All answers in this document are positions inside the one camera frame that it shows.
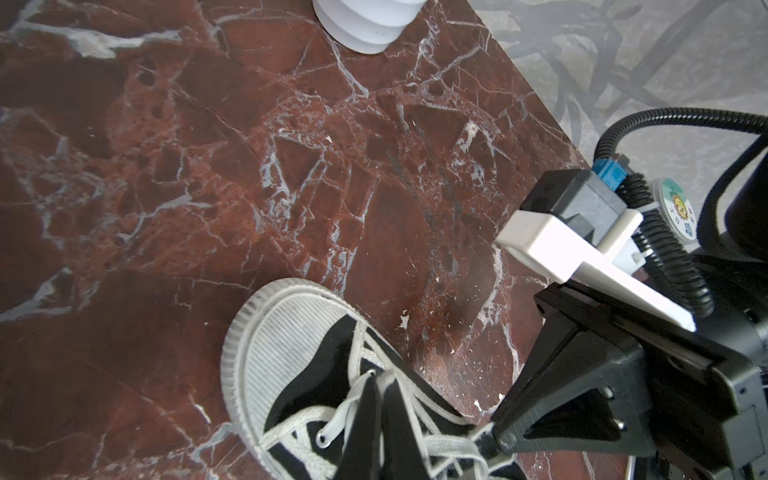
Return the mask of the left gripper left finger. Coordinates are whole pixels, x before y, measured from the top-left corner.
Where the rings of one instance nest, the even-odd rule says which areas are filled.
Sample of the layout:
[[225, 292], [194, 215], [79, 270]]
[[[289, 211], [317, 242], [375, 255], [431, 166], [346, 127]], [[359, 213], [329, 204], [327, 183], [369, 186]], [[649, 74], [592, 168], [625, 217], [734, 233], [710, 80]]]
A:
[[375, 377], [363, 384], [341, 463], [334, 479], [378, 479], [380, 471], [381, 394]]

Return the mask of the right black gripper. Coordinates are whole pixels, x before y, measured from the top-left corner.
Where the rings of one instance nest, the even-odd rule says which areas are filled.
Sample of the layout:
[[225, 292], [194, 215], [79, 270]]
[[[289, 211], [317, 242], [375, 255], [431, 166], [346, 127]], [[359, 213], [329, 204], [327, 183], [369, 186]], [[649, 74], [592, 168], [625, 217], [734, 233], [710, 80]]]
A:
[[767, 268], [696, 261], [716, 309], [694, 332], [569, 283], [535, 302], [545, 319], [492, 417], [506, 453], [638, 456], [690, 479], [767, 475]]

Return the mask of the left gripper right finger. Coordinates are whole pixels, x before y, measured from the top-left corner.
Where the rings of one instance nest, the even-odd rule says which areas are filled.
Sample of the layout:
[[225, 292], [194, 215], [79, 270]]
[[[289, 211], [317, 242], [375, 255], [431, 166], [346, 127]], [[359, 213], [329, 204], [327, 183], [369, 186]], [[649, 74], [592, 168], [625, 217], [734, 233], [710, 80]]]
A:
[[413, 423], [399, 383], [393, 380], [383, 389], [383, 479], [429, 479]]

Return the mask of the black white canvas sneaker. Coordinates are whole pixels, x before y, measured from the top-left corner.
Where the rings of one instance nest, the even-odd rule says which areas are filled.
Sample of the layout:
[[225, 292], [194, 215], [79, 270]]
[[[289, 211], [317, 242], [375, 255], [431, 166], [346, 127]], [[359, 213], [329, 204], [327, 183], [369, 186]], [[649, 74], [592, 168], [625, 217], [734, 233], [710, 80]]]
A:
[[520, 479], [346, 301], [287, 278], [256, 291], [223, 345], [228, 415], [276, 479]]

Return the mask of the white shoelace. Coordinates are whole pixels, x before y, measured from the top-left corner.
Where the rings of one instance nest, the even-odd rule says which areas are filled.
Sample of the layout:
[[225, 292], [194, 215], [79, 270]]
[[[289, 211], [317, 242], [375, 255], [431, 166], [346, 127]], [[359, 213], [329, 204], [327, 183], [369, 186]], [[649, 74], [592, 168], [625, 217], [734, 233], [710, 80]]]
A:
[[279, 479], [522, 479], [515, 458], [444, 402], [368, 327], [339, 324], [256, 436]]

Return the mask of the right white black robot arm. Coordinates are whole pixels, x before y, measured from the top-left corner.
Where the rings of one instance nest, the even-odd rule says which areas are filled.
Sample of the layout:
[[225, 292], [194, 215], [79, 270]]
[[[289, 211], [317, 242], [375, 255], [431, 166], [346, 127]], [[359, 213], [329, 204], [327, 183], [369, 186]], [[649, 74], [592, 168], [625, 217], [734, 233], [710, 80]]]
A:
[[[695, 210], [617, 150], [653, 126], [749, 133]], [[543, 328], [470, 451], [484, 478], [520, 453], [625, 455], [632, 479], [767, 475], [767, 119], [701, 108], [629, 115], [590, 169], [548, 171], [497, 244], [547, 277]]]

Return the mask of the potted plant white pot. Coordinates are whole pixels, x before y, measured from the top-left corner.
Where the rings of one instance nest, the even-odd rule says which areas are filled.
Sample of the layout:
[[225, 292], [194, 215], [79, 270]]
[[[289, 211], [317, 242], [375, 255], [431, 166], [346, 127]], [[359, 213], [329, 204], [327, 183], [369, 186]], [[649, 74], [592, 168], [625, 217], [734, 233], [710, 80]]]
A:
[[366, 55], [386, 50], [425, 4], [425, 0], [312, 1], [320, 24], [334, 40]]

